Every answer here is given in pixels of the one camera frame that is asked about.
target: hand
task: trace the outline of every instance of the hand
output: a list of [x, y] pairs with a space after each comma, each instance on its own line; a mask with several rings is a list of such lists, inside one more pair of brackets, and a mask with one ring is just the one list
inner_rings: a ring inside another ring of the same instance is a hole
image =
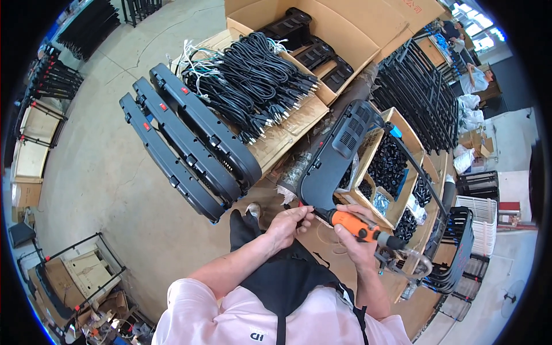
[[291, 246], [295, 237], [311, 226], [313, 211], [312, 206], [301, 206], [278, 213], [270, 223], [266, 235], [273, 238], [279, 250]]
[[[360, 205], [337, 205], [336, 207], [338, 211], [360, 213], [366, 218], [374, 220], [372, 211]], [[357, 270], [360, 268], [375, 269], [376, 259], [374, 253], [378, 245], [376, 242], [357, 242], [357, 238], [341, 224], [336, 224], [333, 229], [347, 248], [347, 254]]]

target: shoe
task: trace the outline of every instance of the shoe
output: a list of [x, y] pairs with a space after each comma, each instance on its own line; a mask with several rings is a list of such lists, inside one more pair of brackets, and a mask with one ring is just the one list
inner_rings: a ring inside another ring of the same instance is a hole
[[261, 206], [257, 203], [250, 203], [249, 206], [247, 206], [247, 209], [245, 212], [247, 213], [249, 211], [255, 218], [257, 218], [257, 221], [261, 219], [262, 210]]

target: white crate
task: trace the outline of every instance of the white crate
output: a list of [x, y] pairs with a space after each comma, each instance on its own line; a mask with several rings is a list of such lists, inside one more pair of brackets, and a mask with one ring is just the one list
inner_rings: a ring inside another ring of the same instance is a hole
[[465, 206], [474, 213], [472, 228], [475, 240], [471, 252], [490, 257], [496, 242], [497, 202], [458, 195], [455, 206]]

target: pink shirt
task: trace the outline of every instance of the pink shirt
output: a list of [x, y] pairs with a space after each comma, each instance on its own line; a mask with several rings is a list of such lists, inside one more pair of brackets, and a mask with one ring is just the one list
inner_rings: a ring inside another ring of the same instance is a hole
[[[195, 279], [172, 283], [152, 344], [275, 344], [276, 315], [238, 286], [222, 299]], [[399, 315], [366, 315], [370, 345], [412, 344]], [[286, 317], [286, 344], [364, 344], [357, 318], [334, 288], [317, 286]]]

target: worker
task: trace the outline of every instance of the worker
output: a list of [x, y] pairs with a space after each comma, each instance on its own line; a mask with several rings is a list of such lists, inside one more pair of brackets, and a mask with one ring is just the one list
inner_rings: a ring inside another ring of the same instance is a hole
[[451, 20], [441, 20], [441, 34], [447, 41], [451, 41], [451, 38], [460, 37], [460, 29], [464, 28], [464, 24], [461, 22], [453, 23]]
[[462, 49], [464, 49], [466, 47], [466, 42], [464, 40], [465, 40], [464, 34], [460, 34], [460, 36], [458, 38], [451, 37], [450, 41], [453, 44], [452, 50], [454, 50], [457, 53], [460, 53], [462, 51]]
[[[337, 209], [373, 219], [359, 205]], [[342, 225], [334, 227], [356, 267], [355, 300], [295, 239], [311, 226], [313, 210], [280, 212], [266, 232], [258, 204], [243, 217], [234, 210], [230, 253], [171, 284], [152, 344], [411, 344], [379, 280], [376, 243], [359, 243]]]
[[468, 73], [460, 76], [460, 80], [450, 85], [456, 97], [487, 90], [489, 83], [492, 82], [492, 72], [490, 70], [483, 73], [469, 62], [466, 64], [466, 68]]

